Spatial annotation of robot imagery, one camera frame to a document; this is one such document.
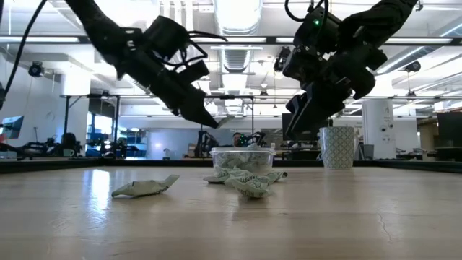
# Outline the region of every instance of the person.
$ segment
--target person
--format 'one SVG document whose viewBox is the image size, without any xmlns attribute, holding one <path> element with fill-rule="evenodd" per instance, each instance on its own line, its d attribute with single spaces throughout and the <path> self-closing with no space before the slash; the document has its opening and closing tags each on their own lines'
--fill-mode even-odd
<svg viewBox="0 0 462 260">
<path fill-rule="evenodd" d="M 232 135 L 232 145 L 233 147 L 238 147 L 239 145 L 239 138 L 242 134 L 239 133 L 239 132 L 235 132 L 233 135 Z"/>
</svg>

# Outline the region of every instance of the white column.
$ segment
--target white column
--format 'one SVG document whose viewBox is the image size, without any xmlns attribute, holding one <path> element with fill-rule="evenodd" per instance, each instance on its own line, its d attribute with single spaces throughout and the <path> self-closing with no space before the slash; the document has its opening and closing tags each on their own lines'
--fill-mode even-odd
<svg viewBox="0 0 462 260">
<path fill-rule="evenodd" d="M 62 75 L 63 95 L 87 95 L 90 93 L 91 77 L 88 73 L 77 70 L 74 73 Z M 87 139 L 87 114 L 89 100 L 81 98 L 69 109 L 67 132 L 74 133 L 77 141 L 82 144 Z"/>
<path fill-rule="evenodd" d="M 395 159 L 396 141 L 391 100 L 365 100 L 362 104 L 365 144 L 374 145 L 375 159 Z"/>
</svg>

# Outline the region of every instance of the patterned cup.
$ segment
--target patterned cup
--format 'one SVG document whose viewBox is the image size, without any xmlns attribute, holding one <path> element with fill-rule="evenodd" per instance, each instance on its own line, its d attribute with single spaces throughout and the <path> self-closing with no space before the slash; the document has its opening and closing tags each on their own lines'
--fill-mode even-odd
<svg viewBox="0 0 462 260">
<path fill-rule="evenodd" d="M 353 167 L 353 127 L 323 127 L 320 129 L 320 143 L 326 169 L 341 170 Z"/>
</svg>

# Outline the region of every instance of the clear plastic container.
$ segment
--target clear plastic container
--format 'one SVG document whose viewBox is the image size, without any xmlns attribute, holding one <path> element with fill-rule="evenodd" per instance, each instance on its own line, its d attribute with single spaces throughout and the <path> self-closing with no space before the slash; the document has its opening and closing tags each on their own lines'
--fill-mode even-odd
<svg viewBox="0 0 462 260">
<path fill-rule="evenodd" d="M 272 148 L 213 148 L 214 169 L 220 173 L 223 168 L 248 170 L 257 175 L 265 175 L 273 169 Z"/>
</svg>

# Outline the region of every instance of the wooden table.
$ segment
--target wooden table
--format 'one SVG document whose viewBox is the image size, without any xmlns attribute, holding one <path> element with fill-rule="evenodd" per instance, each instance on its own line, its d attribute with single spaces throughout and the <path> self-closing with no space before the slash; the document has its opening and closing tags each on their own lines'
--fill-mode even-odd
<svg viewBox="0 0 462 260">
<path fill-rule="evenodd" d="M 287 172 L 262 200 L 207 185 L 211 168 L 0 175 L 1 259 L 462 259 L 462 175 Z M 162 195 L 110 197 L 170 174 Z"/>
</svg>

